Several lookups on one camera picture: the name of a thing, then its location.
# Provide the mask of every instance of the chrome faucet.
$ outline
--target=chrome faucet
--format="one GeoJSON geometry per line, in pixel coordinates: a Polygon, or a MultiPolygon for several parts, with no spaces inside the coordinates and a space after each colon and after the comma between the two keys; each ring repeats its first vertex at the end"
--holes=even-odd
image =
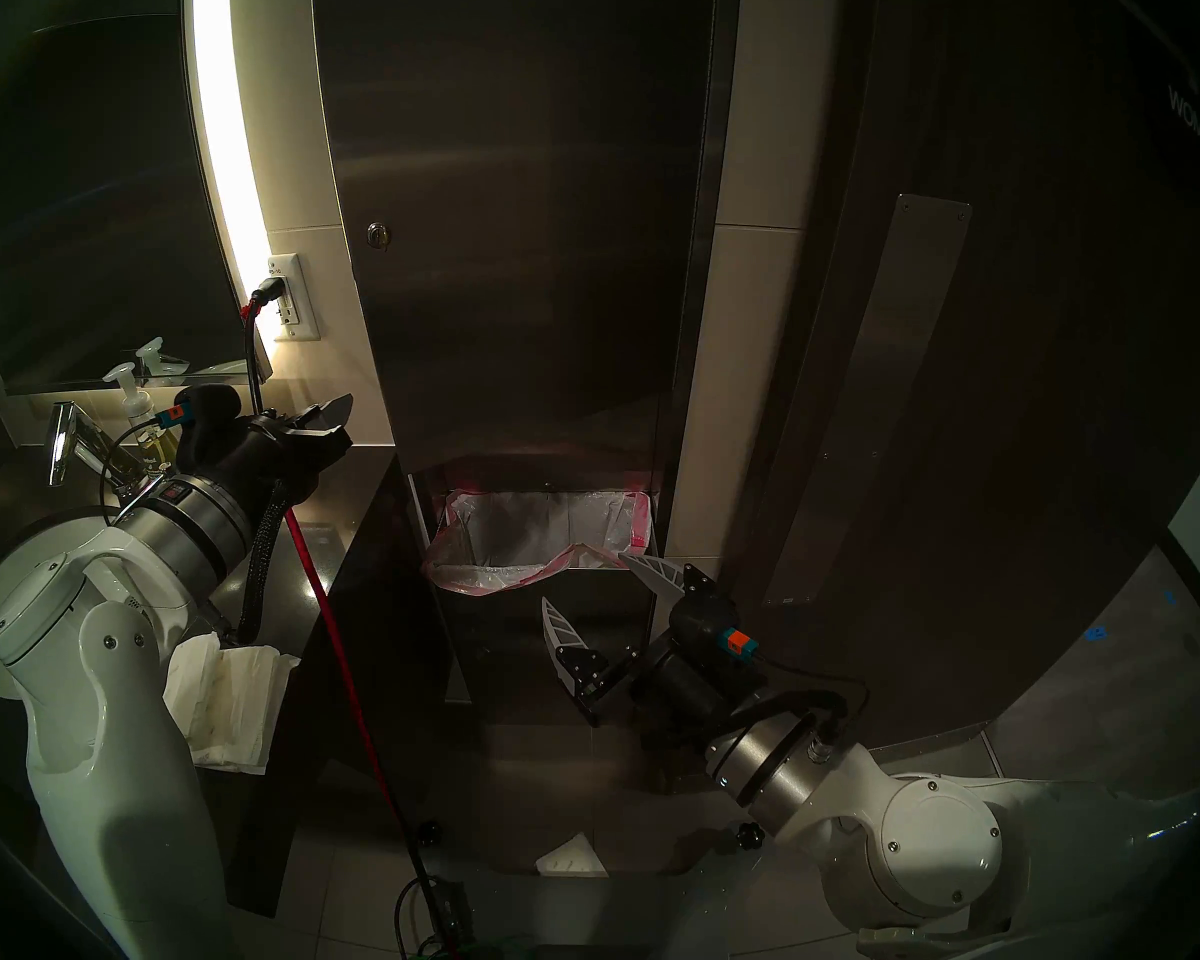
{"type": "MultiPolygon", "coordinates": [[[[112,450],[112,438],[102,432],[90,414],[74,402],[54,402],[54,409],[48,416],[48,482],[58,487],[66,476],[66,463],[72,454],[86,463],[95,474],[102,474],[102,462],[112,450]]],[[[143,492],[148,479],[156,480],[158,475],[148,475],[142,461],[125,446],[116,446],[110,454],[106,481],[110,485],[120,504],[127,504],[143,492]]]]}

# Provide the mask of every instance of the trash bag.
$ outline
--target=trash bag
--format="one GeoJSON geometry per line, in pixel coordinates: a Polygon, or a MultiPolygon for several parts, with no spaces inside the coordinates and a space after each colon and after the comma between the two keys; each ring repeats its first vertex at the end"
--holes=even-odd
{"type": "Polygon", "coordinates": [[[454,492],[422,570],[449,592],[490,595],[566,569],[620,568],[653,538],[643,492],[454,492]]]}

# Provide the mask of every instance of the braided cable sleeve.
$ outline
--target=braided cable sleeve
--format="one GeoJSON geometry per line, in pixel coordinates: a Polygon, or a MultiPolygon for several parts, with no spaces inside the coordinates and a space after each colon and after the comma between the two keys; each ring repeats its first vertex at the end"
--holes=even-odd
{"type": "Polygon", "coordinates": [[[271,553],[276,547],[276,534],[289,510],[289,490],[282,480],[276,479],[271,486],[271,498],[258,521],[253,534],[253,551],[250,553],[250,575],[244,581],[244,604],[240,606],[240,622],[235,626],[233,642],[247,647],[258,638],[262,630],[262,602],[266,598],[268,574],[271,569],[271,553]]]}

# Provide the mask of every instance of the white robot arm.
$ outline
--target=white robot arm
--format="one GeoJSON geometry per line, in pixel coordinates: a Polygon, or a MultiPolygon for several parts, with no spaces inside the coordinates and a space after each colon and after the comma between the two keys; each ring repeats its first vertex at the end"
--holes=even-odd
{"type": "Polygon", "coordinates": [[[168,656],[259,527],[350,445],[319,408],[239,419],[232,389],[188,392],[181,474],[80,546],[37,557],[29,542],[0,566],[0,695],[26,709],[44,827],[121,950],[144,960],[235,955],[214,826],[163,702],[168,656]]]}
{"type": "Polygon", "coordinates": [[[766,686],[748,666],[755,642],[710,578],[622,559],[673,606],[671,626],[648,653],[610,667],[544,599],[544,637],[565,690],[593,724],[619,690],[661,713],[672,724],[662,740],[698,748],[712,779],[764,832],[815,859],[828,906],[858,930],[866,956],[1091,955],[1194,838],[1200,788],[1142,802],[1102,785],[890,776],[842,742],[845,700],[766,686]],[[961,932],[924,928],[962,910],[961,932]]]}

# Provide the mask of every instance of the illuminated light strip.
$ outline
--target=illuminated light strip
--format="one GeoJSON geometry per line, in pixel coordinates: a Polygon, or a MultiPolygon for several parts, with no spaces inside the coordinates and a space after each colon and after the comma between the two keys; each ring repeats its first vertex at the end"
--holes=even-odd
{"type": "MultiPolygon", "coordinates": [[[[232,40],[232,0],[192,0],[192,35],[204,146],[217,187],[224,224],[221,229],[244,288],[242,302],[269,276],[266,260],[271,245],[262,221],[250,142],[244,133],[232,40]]],[[[280,334],[280,312],[274,304],[258,314],[258,334],[266,354],[274,356],[275,337],[280,334]]]]}

